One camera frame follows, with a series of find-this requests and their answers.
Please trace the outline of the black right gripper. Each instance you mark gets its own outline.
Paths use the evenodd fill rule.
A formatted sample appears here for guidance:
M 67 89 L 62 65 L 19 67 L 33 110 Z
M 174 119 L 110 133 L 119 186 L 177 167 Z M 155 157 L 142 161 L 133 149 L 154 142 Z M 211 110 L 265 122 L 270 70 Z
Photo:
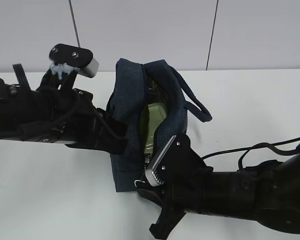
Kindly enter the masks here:
M 202 215 L 230 214 L 230 172 L 210 166 L 172 166 L 165 171 L 164 185 L 136 181 L 138 195 L 161 207 L 149 231 L 168 237 L 186 212 Z

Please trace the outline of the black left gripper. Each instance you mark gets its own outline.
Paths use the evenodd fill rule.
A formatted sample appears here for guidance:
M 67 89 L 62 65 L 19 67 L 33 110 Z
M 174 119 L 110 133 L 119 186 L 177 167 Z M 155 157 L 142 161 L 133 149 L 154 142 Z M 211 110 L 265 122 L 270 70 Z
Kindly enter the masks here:
M 92 103 L 93 94 L 74 88 L 77 73 L 48 70 L 36 90 L 36 141 L 122 155 L 127 125 Z M 110 137 L 110 129 L 121 138 Z

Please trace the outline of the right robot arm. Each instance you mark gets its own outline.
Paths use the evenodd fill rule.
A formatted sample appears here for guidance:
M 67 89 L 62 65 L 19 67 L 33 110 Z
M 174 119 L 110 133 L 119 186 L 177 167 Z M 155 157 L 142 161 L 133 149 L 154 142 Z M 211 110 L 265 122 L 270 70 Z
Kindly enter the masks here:
M 154 155 L 144 176 L 135 181 L 138 194 L 161 208 L 149 230 L 168 238 L 187 214 L 255 221 L 283 233 L 300 235 L 300 137 L 292 150 L 261 142 L 240 149 L 269 149 L 287 161 L 267 160 L 236 171 L 214 171 L 191 147 L 186 134 L 172 136 Z

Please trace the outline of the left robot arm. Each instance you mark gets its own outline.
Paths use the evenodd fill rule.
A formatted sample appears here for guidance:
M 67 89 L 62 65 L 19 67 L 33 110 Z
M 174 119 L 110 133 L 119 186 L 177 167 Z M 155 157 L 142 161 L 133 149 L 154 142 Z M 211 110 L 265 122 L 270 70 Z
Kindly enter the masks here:
M 77 69 L 49 69 L 34 90 L 21 64 L 13 70 L 16 84 L 0 78 L 0 140 L 124 153 L 127 126 L 95 107 L 90 92 L 74 87 Z

